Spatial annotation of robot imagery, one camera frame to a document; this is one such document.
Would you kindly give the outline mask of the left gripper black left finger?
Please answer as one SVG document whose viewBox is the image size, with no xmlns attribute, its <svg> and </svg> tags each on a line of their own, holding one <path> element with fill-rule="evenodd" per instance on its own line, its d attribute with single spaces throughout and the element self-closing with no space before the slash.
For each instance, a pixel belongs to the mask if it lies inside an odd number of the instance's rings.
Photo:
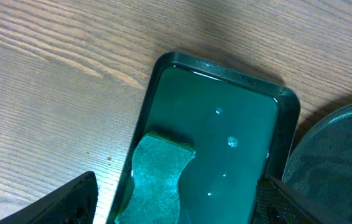
<svg viewBox="0 0 352 224">
<path fill-rule="evenodd" d="M 97 201 L 96 176 L 88 171 L 3 218 L 0 224 L 92 224 Z"/>
</svg>

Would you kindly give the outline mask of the green sponge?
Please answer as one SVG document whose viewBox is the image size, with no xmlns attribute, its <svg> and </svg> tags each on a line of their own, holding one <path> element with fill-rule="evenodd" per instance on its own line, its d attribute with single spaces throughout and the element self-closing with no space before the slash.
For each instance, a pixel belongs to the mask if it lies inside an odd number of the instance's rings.
<svg viewBox="0 0 352 224">
<path fill-rule="evenodd" d="M 180 215 L 178 181 L 195 158 L 188 145 L 149 132 L 131 159 L 133 191 L 116 223 L 175 224 Z"/>
</svg>

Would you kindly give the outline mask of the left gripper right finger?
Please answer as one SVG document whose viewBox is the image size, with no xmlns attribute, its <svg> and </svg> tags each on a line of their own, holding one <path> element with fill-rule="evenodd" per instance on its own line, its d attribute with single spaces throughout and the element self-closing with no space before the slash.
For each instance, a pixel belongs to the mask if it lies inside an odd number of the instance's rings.
<svg viewBox="0 0 352 224">
<path fill-rule="evenodd" d="M 257 182 L 256 203 L 264 223 L 349 224 L 269 174 Z"/>
</svg>

